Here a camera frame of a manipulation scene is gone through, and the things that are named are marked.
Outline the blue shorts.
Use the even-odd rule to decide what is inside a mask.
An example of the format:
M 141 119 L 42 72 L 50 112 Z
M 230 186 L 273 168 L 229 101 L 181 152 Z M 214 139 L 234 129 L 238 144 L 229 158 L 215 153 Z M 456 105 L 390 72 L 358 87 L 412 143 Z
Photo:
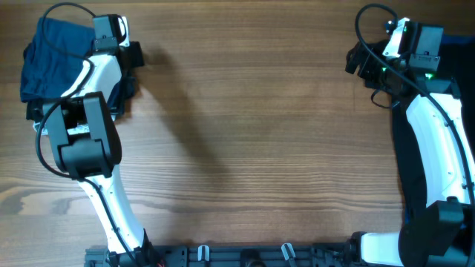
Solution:
M 55 47 L 85 56 L 92 50 L 94 29 L 56 19 L 40 19 L 31 43 L 23 52 L 20 99 L 30 102 L 61 96 L 82 71 L 82 60 Z

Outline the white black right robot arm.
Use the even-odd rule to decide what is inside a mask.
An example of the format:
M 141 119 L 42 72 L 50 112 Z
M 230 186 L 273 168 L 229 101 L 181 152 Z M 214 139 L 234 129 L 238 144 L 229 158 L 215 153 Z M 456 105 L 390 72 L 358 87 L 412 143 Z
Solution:
M 346 70 L 390 95 L 406 219 L 394 233 L 355 235 L 348 259 L 369 266 L 472 266 L 474 135 L 465 130 L 468 99 L 456 66 L 470 42 L 407 18 L 388 22 L 386 31 L 386 40 L 359 40 Z

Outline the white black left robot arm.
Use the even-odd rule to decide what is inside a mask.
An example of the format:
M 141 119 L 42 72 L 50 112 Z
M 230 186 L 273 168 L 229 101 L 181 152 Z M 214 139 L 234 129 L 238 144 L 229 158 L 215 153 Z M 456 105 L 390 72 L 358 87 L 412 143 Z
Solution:
M 104 266 L 161 266 L 159 254 L 135 217 L 123 188 L 122 146 L 107 106 L 123 74 L 136 67 L 139 43 L 130 42 L 128 22 L 117 14 L 95 16 L 94 43 L 82 70 L 57 100 L 44 104 L 36 133 L 49 136 L 58 176 L 76 180 L 88 195 L 108 239 Z

